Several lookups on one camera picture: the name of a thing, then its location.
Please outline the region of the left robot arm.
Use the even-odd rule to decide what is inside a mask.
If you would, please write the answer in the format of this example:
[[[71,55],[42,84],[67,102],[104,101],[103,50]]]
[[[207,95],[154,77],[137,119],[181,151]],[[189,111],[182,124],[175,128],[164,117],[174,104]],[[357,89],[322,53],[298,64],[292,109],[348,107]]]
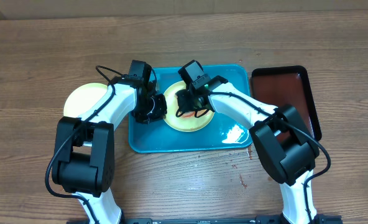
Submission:
[[[75,198],[85,209],[88,223],[121,223],[122,210],[114,201],[114,132],[131,114],[140,124],[161,120],[167,113],[165,97],[158,94],[154,69],[133,60],[129,72],[108,79],[107,92],[77,118],[64,116],[57,124],[55,149],[45,172],[48,192]]]

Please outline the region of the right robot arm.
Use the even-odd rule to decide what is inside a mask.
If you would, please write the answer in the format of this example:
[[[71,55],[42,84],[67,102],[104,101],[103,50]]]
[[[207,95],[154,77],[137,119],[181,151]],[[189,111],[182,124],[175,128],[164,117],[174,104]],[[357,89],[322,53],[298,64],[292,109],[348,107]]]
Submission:
[[[248,128],[264,170],[280,185],[284,219],[316,223],[311,181],[316,177],[313,170],[320,144],[295,107],[257,101],[222,76],[211,78],[196,60],[180,68],[178,74],[186,87],[176,94],[176,116],[213,111]]]

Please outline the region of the yellow-green plate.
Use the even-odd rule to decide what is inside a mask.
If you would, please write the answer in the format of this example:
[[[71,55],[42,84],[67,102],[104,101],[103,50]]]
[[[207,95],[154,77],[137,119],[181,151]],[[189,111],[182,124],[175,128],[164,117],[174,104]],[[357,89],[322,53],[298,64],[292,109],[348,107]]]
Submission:
[[[75,89],[67,98],[63,115],[77,118],[90,110],[107,92],[107,86],[102,83],[88,83]]]
[[[179,81],[169,86],[163,93],[167,103],[167,114],[164,117],[164,121],[177,131],[193,132],[204,128],[213,119],[214,113],[208,111],[200,118],[196,118],[195,112],[188,112],[180,117],[176,117],[178,110],[176,92],[184,90],[185,87],[185,82]]]

